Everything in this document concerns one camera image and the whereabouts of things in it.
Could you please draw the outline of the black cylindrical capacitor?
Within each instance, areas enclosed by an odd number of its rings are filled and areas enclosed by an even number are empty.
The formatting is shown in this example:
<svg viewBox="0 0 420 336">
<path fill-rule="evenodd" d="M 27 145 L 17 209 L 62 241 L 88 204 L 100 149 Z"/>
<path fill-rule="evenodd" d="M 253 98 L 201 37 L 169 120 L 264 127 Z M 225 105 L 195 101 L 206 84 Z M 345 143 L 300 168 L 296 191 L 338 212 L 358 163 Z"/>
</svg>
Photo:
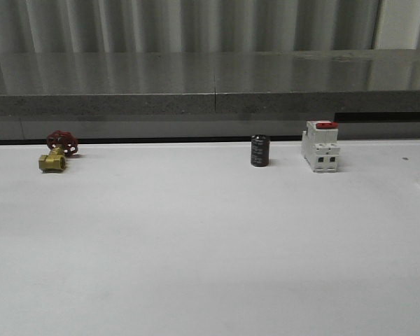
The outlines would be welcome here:
<svg viewBox="0 0 420 336">
<path fill-rule="evenodd" d="M 255 134 L 251 137 L 251 164 L 254 167 L 266 167 L 270 162 L 270 137 Z"/>
</svg>

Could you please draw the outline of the grey stone counter ledge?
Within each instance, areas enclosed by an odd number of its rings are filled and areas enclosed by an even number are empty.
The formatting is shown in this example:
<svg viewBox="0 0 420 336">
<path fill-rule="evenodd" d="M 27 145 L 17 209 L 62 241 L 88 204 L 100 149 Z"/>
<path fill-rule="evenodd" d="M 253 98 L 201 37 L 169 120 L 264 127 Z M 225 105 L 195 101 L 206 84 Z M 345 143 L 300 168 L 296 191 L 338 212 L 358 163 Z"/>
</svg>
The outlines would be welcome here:
<svg viewBox="0 0 420 336">
<path fill-rule="evenodd" d="M 420 113 L 420 50 L 0 54 L 0 116 Z"/>
</svg>

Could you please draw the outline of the brass valve with red handwheel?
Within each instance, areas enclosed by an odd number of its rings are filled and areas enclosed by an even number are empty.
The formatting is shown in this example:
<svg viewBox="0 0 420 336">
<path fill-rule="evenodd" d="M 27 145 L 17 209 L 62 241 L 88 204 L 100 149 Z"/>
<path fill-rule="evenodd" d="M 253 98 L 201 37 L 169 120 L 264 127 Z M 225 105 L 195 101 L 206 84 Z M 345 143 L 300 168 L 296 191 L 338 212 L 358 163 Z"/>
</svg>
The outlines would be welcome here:
<svg viewBox="0 0 420 336">
<path fill-rule="evenodd" d="M 67 158 L 78 152 L 78 140 L 70 132 L 56 130 L 46 138 L 49 154 L 41 155 L 38 167 L 42 172 L 63 172 L 67 166 Z"/>
</svg>

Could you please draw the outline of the white circuit breaker red switch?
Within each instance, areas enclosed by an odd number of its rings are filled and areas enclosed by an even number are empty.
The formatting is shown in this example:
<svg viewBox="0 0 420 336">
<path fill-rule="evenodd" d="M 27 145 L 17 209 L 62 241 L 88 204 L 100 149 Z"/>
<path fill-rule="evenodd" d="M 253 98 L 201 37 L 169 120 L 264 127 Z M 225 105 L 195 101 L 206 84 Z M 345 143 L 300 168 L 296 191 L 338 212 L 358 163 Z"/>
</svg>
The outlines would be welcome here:
<svg viewBox="0 0 420 336">
<path fill-rule="evenodd" d="M 307 121 L 302 132 L 303 158 L 316 173 L 336 172 L 340 156 L 338 124 L 329 120 Z"/>
</svg>

